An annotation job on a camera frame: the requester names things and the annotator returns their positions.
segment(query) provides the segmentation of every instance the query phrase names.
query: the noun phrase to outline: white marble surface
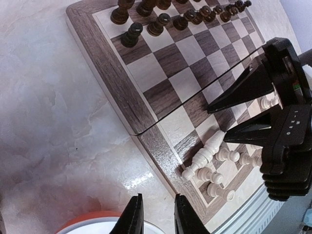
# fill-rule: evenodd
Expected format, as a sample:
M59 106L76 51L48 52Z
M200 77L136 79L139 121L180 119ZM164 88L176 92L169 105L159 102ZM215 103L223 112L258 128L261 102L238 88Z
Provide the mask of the white marble surface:
M76 0L0 0L0 194L8 234L49 234L143 193L174 233L174 200L134 145L65 23ZM253 1L265 39L296 44L278 0ZM210 231L220 221L216 217Z

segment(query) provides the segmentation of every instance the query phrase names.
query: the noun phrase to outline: dark pawn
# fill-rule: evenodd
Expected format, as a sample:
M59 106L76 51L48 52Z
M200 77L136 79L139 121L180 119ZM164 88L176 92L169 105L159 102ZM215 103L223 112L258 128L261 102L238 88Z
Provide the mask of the dark pawn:
M222 13L222 11L223 11L223 8L222 8L220 5L215 6L214 12L215 12L217 15L220 15L220 14Z
M160 10L167 10L170 6L171 6L171 0L158 0L156 2L156 6L160 9Z
M153 8L156 6L156 0L142 0L136 8L136 12L140 16L147 17L153 12Z
M229 11L224 11L220 14L220 19L225 23L229 22L231 19L231 14L229 13Z
M178 17L174 20L174 27L177 30L184 30L189 25L189 21L192 21L195 18L196 12L191 9L183 14L183 16Z
M212 21L215 20L215 12L212 11L207 17L204 17L204 20L206 20L208 23L211 23Z
M131 24L129 30L121 36L121 44L127 48L134 47L137 44L138 37L141 35L142 31L143 31L142 24L140 23Z
M195 18L192 20L192 23L198 25L203 22L203 19L211 14L211 9L209 6L203 6L198 12L196 12Z
M186 4L188 0L176 0L176 2L180 4Z
M164 26L170 22L170 16L166 13L160 14L156 21L147 26L147 32L154 37L159 36L164 31Z
M111 21L115 24L124 24L129 18L128 9L130 9L135 0L119 0L118 8L111 14Z

